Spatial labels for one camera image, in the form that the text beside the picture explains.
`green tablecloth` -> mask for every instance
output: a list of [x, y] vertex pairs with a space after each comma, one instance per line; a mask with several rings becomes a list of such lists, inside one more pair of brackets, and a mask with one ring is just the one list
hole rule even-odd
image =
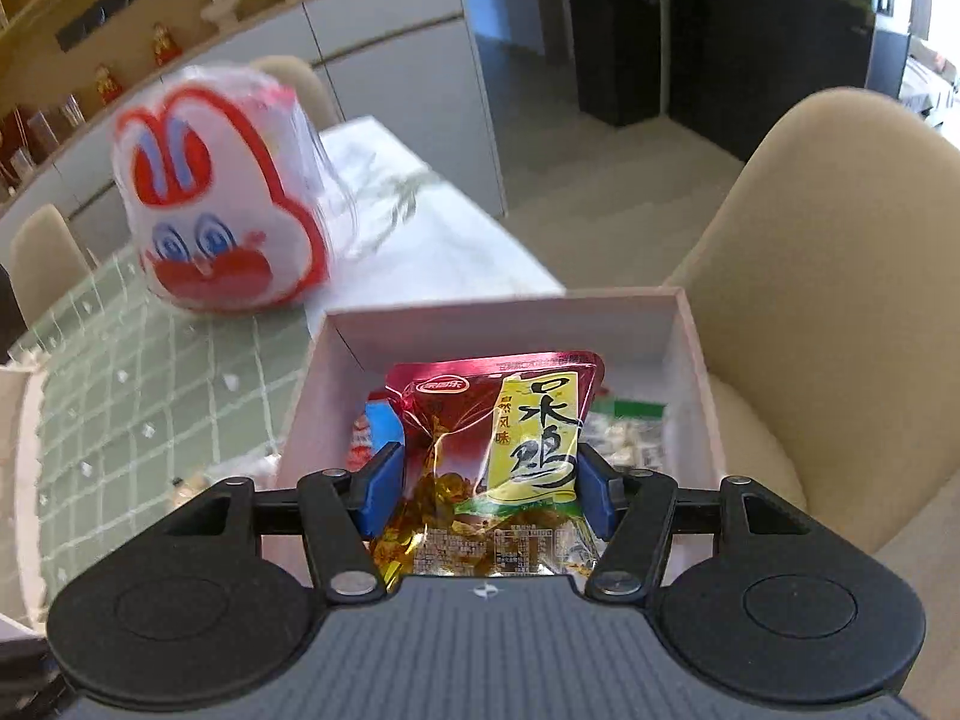
[[161, 302], [130, 248], [21, 338], [15, 356], [51, 355], [37, 486], [48, 600], [168, 512], [176, 477], [277, 452], [309, 343], [299, 307], [205, 317]]

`chair backrest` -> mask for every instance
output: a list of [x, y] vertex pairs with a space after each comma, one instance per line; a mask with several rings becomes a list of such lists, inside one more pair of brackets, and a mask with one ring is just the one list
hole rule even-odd
[[35, 211], [13, 236], [10, 280], [27, 326], [89, 274], [83, 252], [52, 205]]
[[250, 66], [296, 92], [296, 99], [318, 132], [342, 122], [340, 110], [310, 66], [296, 56], [261, 56]]
[[793, 108], [669, 281], [810, 514], [859, 547], [960, 466], [960, 151], [894, 101]]

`white cabinet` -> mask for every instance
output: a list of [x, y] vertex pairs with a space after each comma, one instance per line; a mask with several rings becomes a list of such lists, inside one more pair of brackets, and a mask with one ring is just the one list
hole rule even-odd
[[304, 6], [324, 56], [464, 12], [460, 0], [310, 0]]
[[40, 174], [30, 182], [24, 194], [35, 196], [37, 208], [49, 203], [60, 211], [64, 218], [67, 218], [80, 207], [80, 199], [70, 191], [64, 177], [59, 174], [54, 165], [47, 163], [39, 170], [41, 170]]
[[80, 248], [86, 248], [100, 262], [130, 240], [127, 212], [116, 186], [91, 202], [70, 220], [70, 229]]
[[288, 13], [266, 20], [198, 56], [193, 64], [236, 62], [247, 64], [257, 57], [272, 55], [298, 56], [308, 64], [320, 61], [317, 41], [301, 6]]
[[56, 169], [64, 177], [64, 183], [78, 200], [78, 205], [113, 180], [113, 168], [110, 165], [112, 124], [113, 117], [100, 122], [56, 158]]
[[340, 120], [344, 119], [343, 108], [340, 108], [340, 101], [337, 99], [337, 93], [333, 91], [333, 84], [330, 82], [330, 73], [326, 71], [324, 66], [315, 68], [313, 71], [314, 76], [317, 76], [320, 79], [320, 83], [323, 84], [326, 93], [330, 95], [330, 100], [333, 101], [333, 107], [337, 109], [337, 114], [340, 116]]
[[462, 19], [384, 41], [326, 67], [344, 117], [376, 117], [487, 213], [503, 213], [496, 142]]

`pink box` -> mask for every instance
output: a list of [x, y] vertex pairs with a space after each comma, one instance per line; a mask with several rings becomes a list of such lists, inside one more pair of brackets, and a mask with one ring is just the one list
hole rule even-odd
[[[707, 367], [686, 297], [674, 288], [330, 314], [314, 341], [277, 485], [344, 464], [368, 392], [397, 362], [574, 349], [603, 357], [604, 383], [616, 396], [666, 404], [666, 470], [681, 487], [718, 487], [726, 461]], [[677, 536], [666, 580], [711, 553], [709, 536]], [[298, 539], [269, 539], [264, 555], [309, 584]]]

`beige chair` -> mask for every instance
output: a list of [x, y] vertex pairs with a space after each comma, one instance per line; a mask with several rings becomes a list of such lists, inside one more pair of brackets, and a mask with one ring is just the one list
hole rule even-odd
[[318, 132], [343, 121], [336, 101], [304, 60], [295, 56], [261, 56], [250, 66], [291, 87]]
[[13, 236], [10, 280], [27, 327], [89, 275], [83, 252], [52, 205], [33, 213]]
[[913, 584], [929, 630], [905, 696], [957, 717], [960, 151], [879, 95], [814, 95], [669, 283], [688, 291], [728, 472]]

